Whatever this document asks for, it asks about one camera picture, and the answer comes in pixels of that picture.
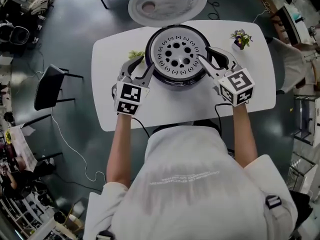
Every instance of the gray floor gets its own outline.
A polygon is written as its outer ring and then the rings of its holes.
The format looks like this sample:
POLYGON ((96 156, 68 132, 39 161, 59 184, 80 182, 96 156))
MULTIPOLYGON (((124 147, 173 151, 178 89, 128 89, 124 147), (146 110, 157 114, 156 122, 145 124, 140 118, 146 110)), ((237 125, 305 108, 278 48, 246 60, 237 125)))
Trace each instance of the gray floor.
MULTIPOLYGON (((105 171, 113 138, 113 132, 104 132, 100 128, 95 110, 91 86, 93 45, 99 39, 140 27, 129 17, 128 0, 105 1, 110 7, 109 10, 105 10, 99 0, 56 0, 40 35, 44 68, 54 64, 84 76, 84 81, 78 78, 65 78, 61 97, 76 98, 76 102, 58 103, 53 109, 53 116, 58 121, 66 141, 86 158, 87 174, 92 179, 96 171, 105 171)), ((256 15, 264 10, 260 0, 208 1, 220 3, 217 10, 221 20, 252 22, 256 15)), ((195 20, 207 19, 207 14, 213 11, 212 6, 207 4, 195 20)), ((268 14, 260 16, 256 23, 266 36, 276 36, 268 14)), ((284 79, 283 67, 273 50, 271 53, 274 59, 276 84, 279 88, 284 79)), ((51 112, 50 109, 37 112, 33 108, 38 83, 36 77, 28 78, 21 83, 27 76, 32 76, 33 72, 42 71, 42 67, 42 57, 37 50, 27 51, 22 58, 13 61, 12 108, 17 124, 51 112)), ((293 108, 293 94, 289 93, 277 97, 274 109, 250 114, 259 154, 269 154, 283 176, 287 174, 293 148, 291 133, 294 130, 294 116, 290 112, 291 108, 293 108)), ((231 117, 222 119, 223 139, 229 148, 233 148, 232 124, 231 117)), ((84 161, 63 142, 57 126, 51 119, 37 122, 32 127, 36 131, 27 137, 27 142, 37 156, 62 151, 63 156, 55 159, 57 173, 61 177, 66 181, 102 189, 103 177, 98 175, 96 182, 86 179, 84 161)), ((143 165, 147 140, 142 129, 132 130, 133 179, 143 165)), ((45 181, 57 204, 63 209, 69 209, 71 204, 80 198, 87 199, 92 191, 65 183, 55 175, 47 176, 45 181)))

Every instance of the rice cooker lid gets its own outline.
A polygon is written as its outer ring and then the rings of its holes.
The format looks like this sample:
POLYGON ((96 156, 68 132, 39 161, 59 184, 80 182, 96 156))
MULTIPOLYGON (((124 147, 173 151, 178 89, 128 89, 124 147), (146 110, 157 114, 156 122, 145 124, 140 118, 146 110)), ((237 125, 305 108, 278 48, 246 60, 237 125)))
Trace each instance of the rice cooker lid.
POLYGON ((143 26, 163 28, 191 20, 206 3, 207 0, 129 0, 128 12, 143 26))

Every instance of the black cable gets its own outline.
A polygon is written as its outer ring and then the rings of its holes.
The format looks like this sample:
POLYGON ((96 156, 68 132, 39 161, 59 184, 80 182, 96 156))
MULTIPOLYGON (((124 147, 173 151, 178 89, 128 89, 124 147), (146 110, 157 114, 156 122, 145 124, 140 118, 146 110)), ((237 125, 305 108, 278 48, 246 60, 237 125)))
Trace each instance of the black cable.
POLYGON ((215 10, 215 12, 210 12, 208 14, 208 18, 210 20, 213 20, 213 21, 217 21, 217 20, 220 20, 220 15, 219 15, 219 12, 217 11, 216 7, 220 7, 220 3, 218 2, 207 2, 209 5, 211 5, 213 7, 213 9, 215 10))
POLYGON ((148 138, 150 138, 150 135, 149 133, 147 132, 146 128, 144 127, 144 125, 142 124, 142 122, 140 122, 138 119, 136 119, 135 117, 132 117, 132 119, 136 120, 139 122, 139 124, 142 126, 142 128, 144 129, 146 135, 148 135, 148 138))
POLYGON ((65 179, 63 179, 58 173, 53 173, 53 175, 57 176, 58 178, 60 178, 60 180, 62 180, 63 182, 65 183, 68 183, 68 184, 76 184, 76 185, 79 185, 83 188, 86 188, 86 189, 89 189, 89 190, 96 190, 96 191, 99 191, 99 192, 102 192, 102 190, 99 190, 99 189, 96 189, 96 188, 93 188, 93 187, 89 187, 89 186, 85 186, 85 185, 82 185, 80 183, 77 183, 77 182, 74 182, 74 181, 66 181, 65 179))
POLYGON ((218 119, 219 119, 219 129, 220 129, 219 134, 220 134, 220 136, 222 137, 221 118, 220 118, 220 115, 219 115, 219 113, 218 113, 218 111, 217 111, 217 107, 219 107, 219 106, 232 106, 232 104, 229 104, 229 103, 219 103, 219 104, 216 104, 216 105, 214 106, 214 110, 215 110, 216 114, 218 115, 218 119))

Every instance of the potted plant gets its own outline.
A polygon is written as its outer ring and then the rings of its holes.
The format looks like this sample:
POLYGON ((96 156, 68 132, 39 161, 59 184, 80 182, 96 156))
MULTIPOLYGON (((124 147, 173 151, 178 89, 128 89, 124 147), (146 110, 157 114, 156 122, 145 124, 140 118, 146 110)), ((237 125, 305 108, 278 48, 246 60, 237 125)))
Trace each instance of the potted plant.
POLYGON ((250 47, 249 42, 252 42, 252 36, 248 35, 243 29, 236 30, 230 38, 235 39, 232 48, 236 50, 243 50, 246 46, 250 47))

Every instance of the white t-shirt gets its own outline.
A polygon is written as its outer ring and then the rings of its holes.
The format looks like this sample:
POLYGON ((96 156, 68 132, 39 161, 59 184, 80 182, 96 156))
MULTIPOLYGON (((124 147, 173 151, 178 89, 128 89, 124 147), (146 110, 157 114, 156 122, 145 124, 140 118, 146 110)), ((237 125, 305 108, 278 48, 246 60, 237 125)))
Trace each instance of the white t-shirt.
POLYGON ((286 204, 292 231, 297 209, 268 155, 243 169, 215 129, 167 128, 150 137, 129 189, 109 182, 101 195, 90 194, 83 239, 106 229, 117 240, 277 239, 266 222, 267 195, 286 204))

